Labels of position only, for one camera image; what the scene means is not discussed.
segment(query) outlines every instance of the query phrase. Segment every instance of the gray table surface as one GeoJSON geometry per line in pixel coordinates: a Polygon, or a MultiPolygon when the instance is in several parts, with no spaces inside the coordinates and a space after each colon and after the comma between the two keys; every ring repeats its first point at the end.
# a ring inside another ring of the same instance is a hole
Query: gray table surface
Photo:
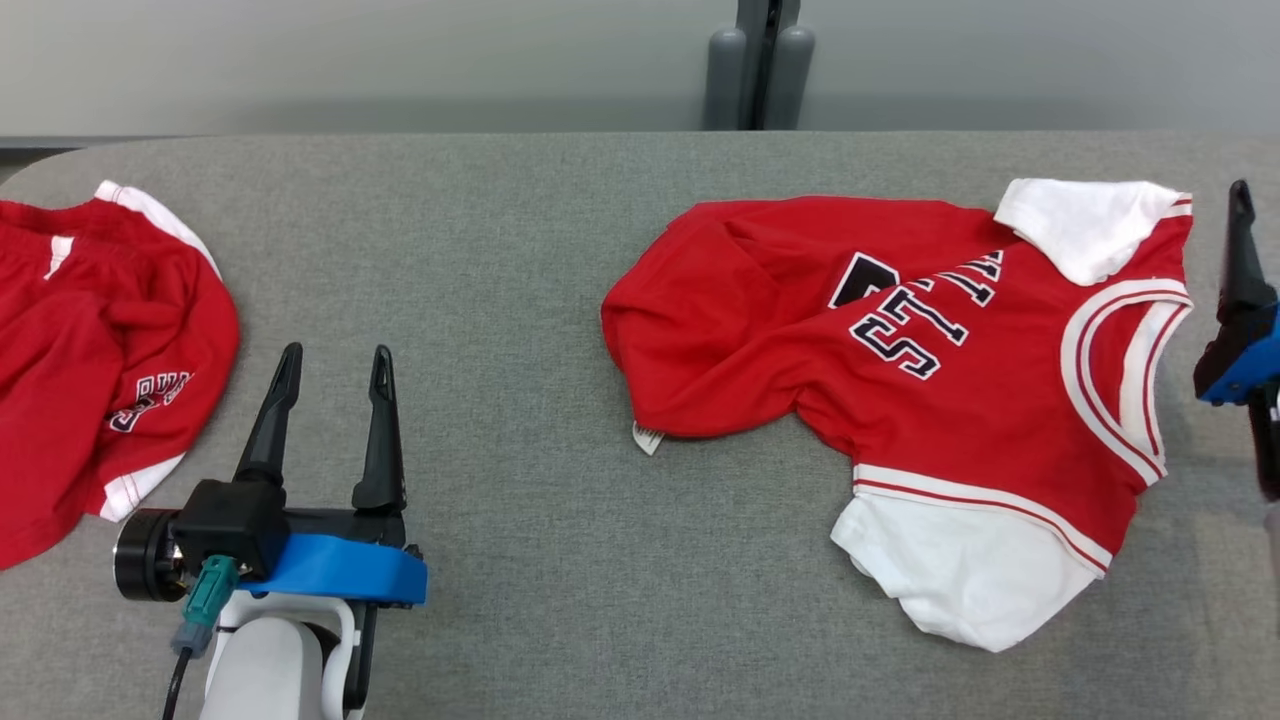
{"type": "MultiPolygon", "coordinates": [[[[369,717],[1280,717],[1276,591],[1242,411],[1192,396],[1229,183],[1280,279],[1280,141],[1103,133],[248,137],[95,147],[0,196],[136,184],[207,243],[241,311],[221,407],[147,505],[227,478],[280,348],[306,346],[294,505],[344,506],[372,348],[396,354],[430,605],[385,612],[369,717]],[[1198,310],[1158,377],[1170,477],[1111,575],[989,655],[916,632],[827,534],[849,464],[794,418],[631,442],[599,336],[611,284],[707,199],[842,193],[993,208],[1014,177],[1196,193],[1198,310]]],[[[111,580],[86,519],[0,574],[0,716],[159,712],[177,606],[111,580]]],[[[182,710],[198,712],[205,662],[182,710]]]]}

